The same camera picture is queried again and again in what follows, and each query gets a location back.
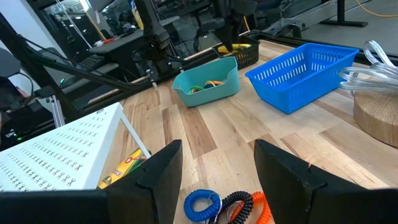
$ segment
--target desk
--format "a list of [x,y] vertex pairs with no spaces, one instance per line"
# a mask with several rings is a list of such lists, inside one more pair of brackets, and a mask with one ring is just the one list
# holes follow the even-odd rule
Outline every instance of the desk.
[[[178,16],[175,16],[159,21],[159,23],[162,26],[167,26],[179,19],[180,18]],[[138,29],[126,37],[99,47],[93,47],[92,49],[89,49],[89,51],[109,58],[111,62],[118,63],[121,68],[126,69],[133,74],[139,74],[137,67],[132,62],[131,53],[133,50],[136,50],[145,44],[144,38],[141,38],[143,34],[144,31]]]
[[[171,80],[158,91],[151,88],[123,101],[124,113],[148,150],[156,153],[173,139],[182,139],[176,223],[191,223],[183,201],[195,189],[211,189],[222,197],[237,190],[262,190],[253,158],[255,139],[369,189],[398,186],[398,150],[358,128],[348,91],[335,90],[290,115],[257,96],[244,74],[291,49],[261,41],[260,61],[239,71],[241,90],[229,98],[188,109],[172,90]],[[107,161],[113,168],[137,147],[126,130],[118,131],[120,145]]]

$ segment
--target floor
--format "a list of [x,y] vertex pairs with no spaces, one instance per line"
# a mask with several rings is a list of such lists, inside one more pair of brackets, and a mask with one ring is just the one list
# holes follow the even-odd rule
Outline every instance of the floor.
[[[396,0],[372,0],[364,3],[363,6],[378,14],[398,14]],[[368,22],[369,25],[358,28],[317,24],[303,31],[302,36],[304,39],[359,48],[363,48],[363,43],[367,40],[376,40],[387,53],[398,54],[398,44],[395,38],[398,29],[398,17],[377,17],[365,12],[360,7],[349,10],[345,16],[347,21],[364,21]]]
[[[153,153],[174,139],[183,143],[183,171],[175,223],[191,223],[183,212],[185,197],[211,189],[222,197],[244,190],[261,191],[253,142],[265,139],[312,164],[370,189],[398,186],[398,151],[364,133],[353,120],[353,97],[336,90],[291,115],[262,101],[244,74],[291,50],[261,42],[257,64],[239,71],[241,90],[234,96],[187,108],[172,80],[121,103],[124,114]],[[137,145],[120,125],[102,178]],[[258,210],[247,223],[254,223]]]

